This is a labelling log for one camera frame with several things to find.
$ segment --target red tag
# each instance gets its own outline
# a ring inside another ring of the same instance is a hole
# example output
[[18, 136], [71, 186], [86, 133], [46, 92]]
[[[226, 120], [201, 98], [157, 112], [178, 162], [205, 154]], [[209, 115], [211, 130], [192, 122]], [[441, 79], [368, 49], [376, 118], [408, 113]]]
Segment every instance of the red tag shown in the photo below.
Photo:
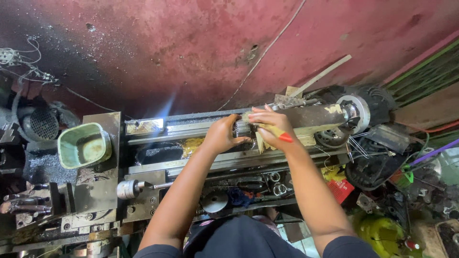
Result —
[[343, 179], [341, 182], [336, 182], [332, 179], [327, 183], [327, 186], [339, 204], [341, 204], [354, 190], [354, 187], [346, 179]]

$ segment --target wooden stick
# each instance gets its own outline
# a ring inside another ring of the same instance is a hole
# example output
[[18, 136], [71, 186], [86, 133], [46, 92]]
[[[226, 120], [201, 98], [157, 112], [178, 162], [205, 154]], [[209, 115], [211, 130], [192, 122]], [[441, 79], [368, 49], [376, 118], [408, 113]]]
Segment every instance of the wooden stick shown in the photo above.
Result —
[[303, 84], [303, 86], [301, 86], [299, 89], [297, 89], [296, 91], [294, 91], [293, 93], [291, 93], [289, 95], [289, 97], [294, 97], [300, 93], [302, 93], [305, 89], [307, 89], [309, 86], [311, 86], [313, 83], [315, 83], [316, 81], [318, 81], [320, 78], [324, 77], [325, 75], [327, 75], [329, 72], [333, 71], [335, 68], [337, 68], [338, 66], [346, 63], [347, 61], [349, 61], [349, 59], [351, 59], [352, 56], [351, 55], [347, 55], [343, 58], [341, 58], [340, 60], [336, 61], [336, 63], [330, 65], [329, 67], [327, 67], [324, 71], [322, 71], [321, 73], [317, 74], [316, 76], [314, 76], [314, 78], [310, 79], [307, 83]]

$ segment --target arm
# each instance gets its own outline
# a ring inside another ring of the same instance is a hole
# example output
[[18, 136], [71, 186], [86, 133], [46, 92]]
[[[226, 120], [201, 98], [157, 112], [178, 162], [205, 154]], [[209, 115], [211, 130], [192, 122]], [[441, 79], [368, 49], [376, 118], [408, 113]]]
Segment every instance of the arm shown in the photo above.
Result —
[[[254, 113], [249, 115], [250, 122], [272, 124], [291, 136], [295, 135], [286, 115], [273, 112], [267, 105], [265, 109], [253, 108]], [[265, 141], [285, 153], [298, 206], [319, 254], [322, 256], [325, 247], [333, 239], [339, 236], [355, 236], [346, 214], [298, 138], [294, 137], [293, 143], [288, 143], [275, 138], [262, 128], [258, 131]]]
[[238, 115], [230, 115], [212, 124], [204, 142], [197, 148], [158, 206], [140, 242], [139, 250], [155, 245], [182, 248], [199, 202], [204, 181], [215, 157], [250, 141], [233, 138], [231, 128]]

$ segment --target red wall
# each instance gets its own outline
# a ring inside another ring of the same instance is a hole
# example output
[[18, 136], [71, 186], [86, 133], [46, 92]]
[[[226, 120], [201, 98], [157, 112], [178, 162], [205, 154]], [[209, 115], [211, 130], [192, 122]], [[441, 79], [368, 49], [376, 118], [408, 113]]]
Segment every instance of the red wall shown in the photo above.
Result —
[[[214, 111], [239, 87], [300, 0], [4, 0], [0, 45], [27, 49], [81, 95], [135, 118]], [[274, 93], [346, 54], [311, 88], [380, 82], [459, 29], [457, 0], [307, 0], [225, 109]], [[96, 30], [89, 32], [86, 24]], [[256, 56], [248, 60], [250, 49]], [[103, 110], [44, 87], [80, 114]]]

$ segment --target person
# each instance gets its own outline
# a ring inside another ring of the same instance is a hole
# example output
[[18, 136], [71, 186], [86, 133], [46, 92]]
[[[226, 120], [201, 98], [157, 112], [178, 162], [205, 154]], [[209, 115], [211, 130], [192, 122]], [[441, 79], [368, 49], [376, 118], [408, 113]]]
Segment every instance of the person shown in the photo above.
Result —
[[[294, 137], [287, 117], [265, 109], [252, 108], [251, 123], [272, 124]], [[190, 227], [201, 191], [216, 156], [248, 142], [234, 138], [232, 125], [240, 116], [232, 114], [212, 124], [206, 138], [176, 178], [151, 218], [134, 258], [304, 258], [262, 222], [248, 216], [209, 220]], [[322, 258], [377, 258], [371, 246], [356, 237], [341, 206], [326, 186], [311, 157], [294, 137], [292, 143], [275, 138], [259, 128], [271, 146], [285, 153], [301, 214]], [[190, 230], [188, 241], [184, 239]]]

